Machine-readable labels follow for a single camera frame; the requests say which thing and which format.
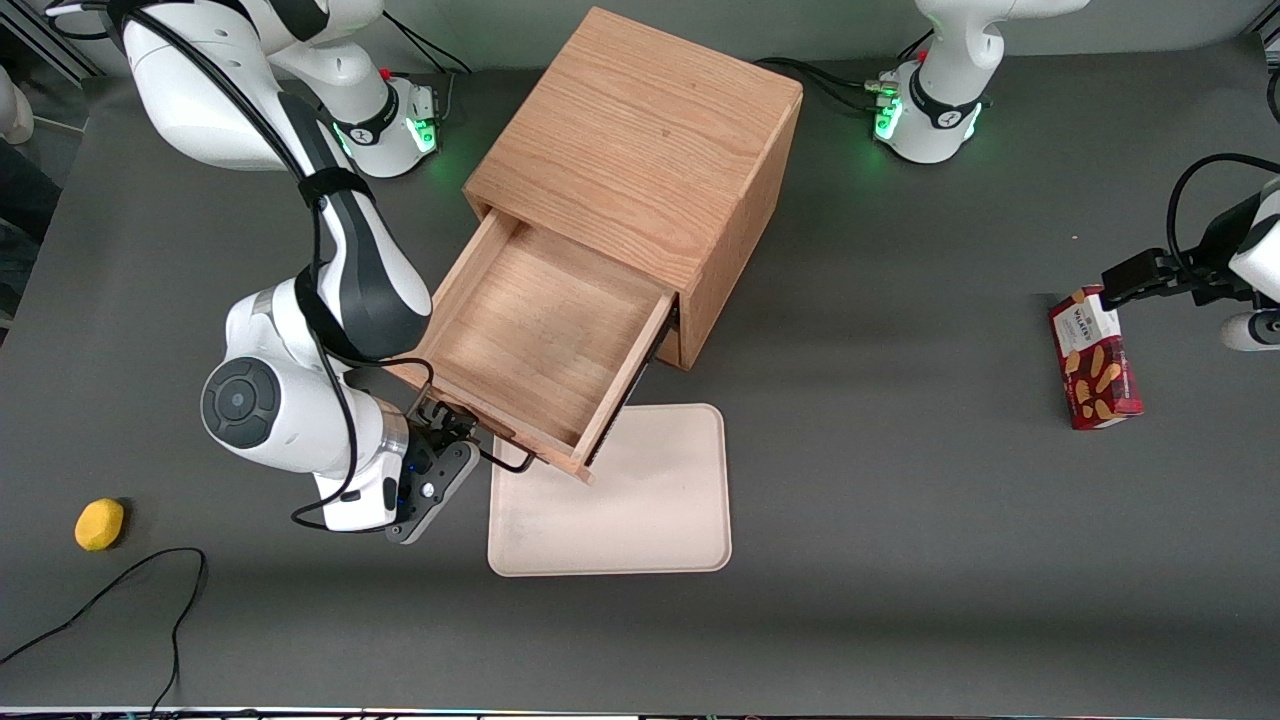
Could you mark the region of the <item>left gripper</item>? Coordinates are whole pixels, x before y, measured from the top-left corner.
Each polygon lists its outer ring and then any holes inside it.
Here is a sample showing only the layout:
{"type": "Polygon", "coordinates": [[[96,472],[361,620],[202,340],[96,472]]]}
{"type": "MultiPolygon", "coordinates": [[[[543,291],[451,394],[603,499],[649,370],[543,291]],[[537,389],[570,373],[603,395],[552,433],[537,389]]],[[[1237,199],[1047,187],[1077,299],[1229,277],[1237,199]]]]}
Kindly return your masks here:
{"type": "MultiPolygon", "coordinates": [[[[1216,215],[1206,227],[1197,259],[1217,278],[1279,300],[1279,179],[1216,215]]],[[[1102,273],[1103,310],[1144,299],[1192,292],[1198,279],[1166,249],[1147,249],[1102,273]]]]}

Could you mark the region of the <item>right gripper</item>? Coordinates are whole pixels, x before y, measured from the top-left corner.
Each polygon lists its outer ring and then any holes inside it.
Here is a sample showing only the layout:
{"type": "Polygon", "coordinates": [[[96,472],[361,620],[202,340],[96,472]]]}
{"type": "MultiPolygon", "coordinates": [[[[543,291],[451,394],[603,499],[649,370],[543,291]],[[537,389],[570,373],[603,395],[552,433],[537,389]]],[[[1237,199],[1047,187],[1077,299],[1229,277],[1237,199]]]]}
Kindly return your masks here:
{"type": "MultiPolygon", "coordinates": [[[[466,409],[435,400],[415,404],[404,414],[410,448],[447,448],[474,437],[477,419],[466,409]]],[[[380,452],[361,466],[343,495],[321,507],[328,530],[355,532],[383,527],[396,519],[396,497],[403,454],[380,452]]]]}

